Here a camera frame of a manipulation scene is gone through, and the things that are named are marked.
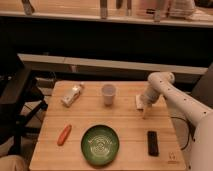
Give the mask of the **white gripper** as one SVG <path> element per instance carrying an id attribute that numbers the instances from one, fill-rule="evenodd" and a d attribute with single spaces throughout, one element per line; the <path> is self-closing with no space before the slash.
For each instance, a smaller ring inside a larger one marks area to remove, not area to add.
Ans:
<path id="1" fill-rule="evenodd" d="M 142 112 L 142 118 L 146 119 L 149 110 L 151 109 L 151 105 L 156 103 L 159 99 L 160 93 L 155 90 L 151 85 L 147 87 L 145 92 L 141 95 L 140 99 L 142 103 L 144 104 L 143 112 Z"/>

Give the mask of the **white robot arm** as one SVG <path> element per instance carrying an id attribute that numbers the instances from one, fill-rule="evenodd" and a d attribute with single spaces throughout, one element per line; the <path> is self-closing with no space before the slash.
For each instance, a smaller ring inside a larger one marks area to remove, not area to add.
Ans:
<path id="1" fill-rule="evenodd" d="M 148 87 L 135 98 L 137 109 L 146 116 L 147 109 L 160 95 L 171 101 L 195 126 L 189 166 L 190 171 L 213 171 L 213 109 L 174 86 L 172 72 L 153 72 L 148 76 Z"/>

